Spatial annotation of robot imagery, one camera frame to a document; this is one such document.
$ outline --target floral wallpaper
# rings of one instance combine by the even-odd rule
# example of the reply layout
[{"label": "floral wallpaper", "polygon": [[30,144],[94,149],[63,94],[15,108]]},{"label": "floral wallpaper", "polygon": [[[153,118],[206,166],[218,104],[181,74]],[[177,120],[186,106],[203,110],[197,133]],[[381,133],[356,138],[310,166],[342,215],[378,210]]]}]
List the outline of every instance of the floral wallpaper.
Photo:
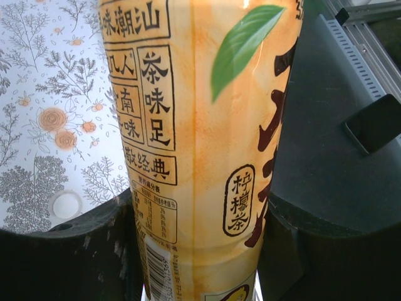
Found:
[{"label": "floral wallpaper", "polygon": [[96,1],[1,1],[0,108],[0,228],[46,231],[128,188]]}]

